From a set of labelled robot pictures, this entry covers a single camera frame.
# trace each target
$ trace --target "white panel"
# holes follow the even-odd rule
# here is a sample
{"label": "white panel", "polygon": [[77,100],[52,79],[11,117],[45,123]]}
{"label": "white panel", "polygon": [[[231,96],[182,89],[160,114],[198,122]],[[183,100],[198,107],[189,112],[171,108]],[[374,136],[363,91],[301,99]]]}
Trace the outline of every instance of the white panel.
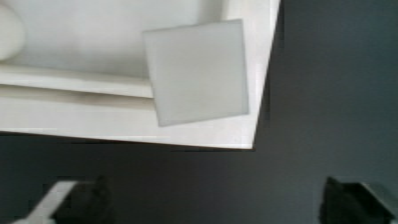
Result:
{"label": "white panel", "polygon": [[247,114],[242,20],[144,36],[160,126]]}

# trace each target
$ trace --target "white surface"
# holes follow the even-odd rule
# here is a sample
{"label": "white surface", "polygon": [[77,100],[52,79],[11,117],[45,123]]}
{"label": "white surface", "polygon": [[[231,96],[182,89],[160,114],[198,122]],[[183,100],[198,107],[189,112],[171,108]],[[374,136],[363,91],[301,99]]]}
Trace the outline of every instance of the white surface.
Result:
{"label": "white surface", "polygon": [[223,0],[0,0],[27,27],[9,63],[148,77],[143,31],[219,21]]}
{"label": "white surface", "polygon": [[25,29],[13,10],[0,5],[0,61],[22,51],[25,45]]}
{"label": "white surface", "polygon": [[0,84],[153,98],[150,79],[2,64]]}
{"label": "white surface", "polygon": [[77,181],[61,181],[52,187],[47,196],[36,205],[34,211],[29,214],[27,221],[32,224],[45,224],[52,218],[54,212],[64,202],[68,194],[77,186]]}
{"label": "white surface", "polygon": [[0,130],[251,149],[278,9],[279,0],[226,1],[224,19],[244,19],[249,115],[160,128],[150,99],[2,86]]}
{"label": "white surface", "polygon": [[247,114],[242,20],[144,36],[160,126]]}

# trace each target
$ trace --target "dark gray wall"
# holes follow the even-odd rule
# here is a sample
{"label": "dark gray wall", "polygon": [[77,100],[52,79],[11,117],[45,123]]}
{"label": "dark gray wall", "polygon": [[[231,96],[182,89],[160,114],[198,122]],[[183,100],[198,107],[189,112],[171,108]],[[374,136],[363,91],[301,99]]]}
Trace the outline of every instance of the dark gray wall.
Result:
{"label": "dark gray wall", "polygon": [[121,224],[319,223],[329,175],[398,195],[397,59],[398,1],[287,0],[256,152],[2,136],[0,223],[29,212],[43,184],[100,174]]}

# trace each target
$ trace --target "curved white edge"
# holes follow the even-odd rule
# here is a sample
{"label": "curved white edge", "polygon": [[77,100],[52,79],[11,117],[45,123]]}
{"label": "curved white edge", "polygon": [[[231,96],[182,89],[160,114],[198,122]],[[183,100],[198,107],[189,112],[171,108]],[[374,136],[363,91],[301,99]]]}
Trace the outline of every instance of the curved white edge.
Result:
{"label": "curved white edge", "polygon": [[16,56],[25,47],[25,27],[22,19],[13,11],[13,9],[0,5],[0,61],[8,60]]}
{"label": "curved white edge", "polygon": [[244,19],[251,114],[159,127],[153,100],[0,86],[0,131],[217,148],[253,149],[281,0],[230,0]]}
{"label": "curved white edge", "polygon": [[150,79],[4,64],[0,84],[153,98]]}

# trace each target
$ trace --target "black object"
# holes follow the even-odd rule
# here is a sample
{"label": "black object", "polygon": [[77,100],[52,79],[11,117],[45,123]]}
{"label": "black object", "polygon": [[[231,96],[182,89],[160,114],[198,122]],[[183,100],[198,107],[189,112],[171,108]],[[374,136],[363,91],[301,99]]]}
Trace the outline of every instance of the black object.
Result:
{"label": "black object", "polygon": [[320,208],[322,224],[390,224],[395,215],[361,183],[329,177]]}
{"label": "black object", "polygon": [[107,180],[80,182],[52,216],[57,224],[114,224]]}

